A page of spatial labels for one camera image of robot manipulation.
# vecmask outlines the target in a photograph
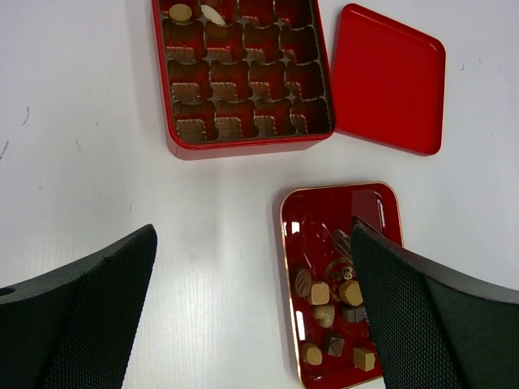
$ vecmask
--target red box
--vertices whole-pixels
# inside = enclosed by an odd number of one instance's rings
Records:
[[[387,239],[402,245],[397,196],[381,182],[348,186],[331,186],[295,190],[281,204],[280,223],[289,290],[290,322],[294,334],[298,375],[306,389],[343,389],[382,376],[375,357],[375,368],[363,371],[353,363],[354,348],[367,348],[376,355],[370,340],[369,322],[362,318],[354,323],[342,317],[338,289],[348,267],[344,253],[334,247],[332,235],[340,229],[350,234],[350,221],[358,217]],[[312,281],[324,282],[330,289],[330,304],[335,318],[328,329],[321,327],[312,315],[313,306],[296,293],[295,276],[301,269],[311,273]],[[355,280],[353,266],[351,280]],[[336,334],[344,339],[341,355],[328,355],[326,337]],[[311,365],[303,360],[304,344],[315,344],[322,352],[322,363]]]
[[[189,20],[169,17],[178,4],[192,9]],[[205,18],[200,4],[227,24]],[[431,36],[349,4],[340,17],[331,76],[317,0],[152,0],[152,6],[166,136],[178,158],[303,150],[328,138],[336,125],[424,156],[441,147],[445,51]],[[236,75],[226,75],[226,66],[236,66]],[[219,79],[211,80],[211,72]],[[264,111],[265,101],[280,100],[290,103],[278,110],[286,118],[256,115],[258,104]],[[214,120],[206,109],[201,118],[174,115],[178,104],[206,103],[214,107]],[[254,105],[253,120],[230,117],[228,128],[218,120],[222,105],[226,112],[243,111],[230,105]],[[259,128],[265,123],[266,130]]]

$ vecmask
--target white table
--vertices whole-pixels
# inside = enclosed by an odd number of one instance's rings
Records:
[[[447,49],[437,156],[334,135],[306,152],[177,160],[149,0],[1,1],[0,285],[153,223],[124,387],[297,388],[272,205],[293,188],[381,180],[399,196],[407,248],[519,289],[519,3],[361,3]],[[331,48],[345,2],[320,4]]]

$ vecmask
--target gold rim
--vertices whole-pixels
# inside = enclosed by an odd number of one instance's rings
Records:
[[[316,186],[316,187],[311,187],[311,188],[296,189],[296,190],[292,190],[290,193],[288,193],[283,198],[283,201],[281,201],[281,206],[279,208],[279,220],[280,220],[280,225],[281,225],[281,240],[283,242],[283,256],[285,257],[286,284],[288,285],[288,290],[289,290],[290,322],[292,324],[292,337],[294,339],[295,361],[296,361],[296,366],[298,367],[299,382],[301,383],[301,386],[304,387],[304,388],[306,388],[306,387],[305,387],[304,383],[302,383],[301,364],[299,363],[298,337],[297,337],[296,324],[295,324],[295,321],[294,321],[294,305],[292,303],[292,286],[290,285],[289,264],[288,264],[288,259],[286,258],[285,227],[283,225],[283,207],[285,206],[286,200],[291,195],[293,195],[294,193],[297,193],[297,192],[302,192],[302,191],[305,191],[305,190],[316,190],[316,189],[346,188],[346,187],[349,187],[349,186],[368,186],[368,185],[374,185],[374,184],[380,184],[380,185],[386,186],[387,188],[389,188],[392,191],[393,195],[395,196],[395,200],[397,201],[398,224],[400,225],[400,236],[401,236],[402,247],[403,247],[404,246],[404,237],[403,237],[403,234],[402,234],[402,226],[401,226],[401,218],[400,218],[400,206],[398,204],[397,192],[395,192],[395,190],[390,185],[388,185],[385,182],[375,181],[375,182],[363,182],[363,183],[359,183],[359,184]],[[380,379],[380,378],[382,378],[382,375],[380,375],[378,377],[374,377],[374,378],[369,379],[367,381],[364,381],[362,383],[356,383],[355,385],[351,385],[349,387],[344,387],[343,389],[350,389],[351,387],[356,387],[356,386],[362,385],[364,383],[370,383],[371,381],[375,381],[376,379]]]

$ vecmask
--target scratch on table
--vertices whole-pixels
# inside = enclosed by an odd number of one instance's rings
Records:
[[[27,117],[25,118],[25,121],[22,123],[22,127],[25,126],[25,123],[27,123],[27,120],[29,120],[29,116],[31,116],[31,113],[29,112],[29,106],[27,106]]]
[[[6,145],[3,147],[2,154],[0,154],[0,160],[2,160],[3,155],[6,153],[6,150],[8,147],[9,147],[9,141],[7,141]]]

